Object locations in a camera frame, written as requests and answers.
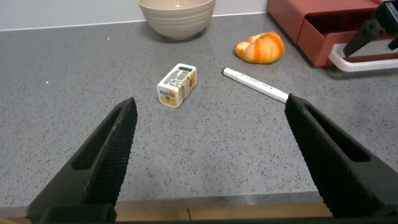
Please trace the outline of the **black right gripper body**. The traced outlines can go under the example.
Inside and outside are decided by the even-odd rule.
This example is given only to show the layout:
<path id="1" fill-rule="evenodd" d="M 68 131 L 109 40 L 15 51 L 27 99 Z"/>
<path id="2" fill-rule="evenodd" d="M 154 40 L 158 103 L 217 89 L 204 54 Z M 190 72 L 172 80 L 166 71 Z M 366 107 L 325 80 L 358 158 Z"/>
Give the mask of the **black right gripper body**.
<path id="1" fill-rule="evenodd" d="M 397 35 L 397 0 L 381 3 L 375 17 L 388 34 Z"/>

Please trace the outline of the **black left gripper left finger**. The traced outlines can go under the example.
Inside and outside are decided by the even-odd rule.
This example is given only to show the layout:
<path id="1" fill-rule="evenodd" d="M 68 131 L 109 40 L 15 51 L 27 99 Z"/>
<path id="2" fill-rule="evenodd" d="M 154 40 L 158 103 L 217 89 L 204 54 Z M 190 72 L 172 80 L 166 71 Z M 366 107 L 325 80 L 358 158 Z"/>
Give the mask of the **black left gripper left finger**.
<path id="1" fill-rule="evenodd" d="M 117 104 L 30 203 L 31 222 L 115 222 L 136 124 L 134 98 Z"/>

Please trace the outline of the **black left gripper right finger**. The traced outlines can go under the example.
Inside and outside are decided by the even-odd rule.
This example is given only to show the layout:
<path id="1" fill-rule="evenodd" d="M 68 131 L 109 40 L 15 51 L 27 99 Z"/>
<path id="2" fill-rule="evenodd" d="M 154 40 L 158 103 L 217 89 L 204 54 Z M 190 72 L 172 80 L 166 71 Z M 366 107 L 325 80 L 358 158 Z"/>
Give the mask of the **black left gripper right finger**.
<path id="1" fill-rule="evenodd" d="M 397 172 L 307 100 L 285 115 L 318 192 L 336 217 L 397 216 Z"/>

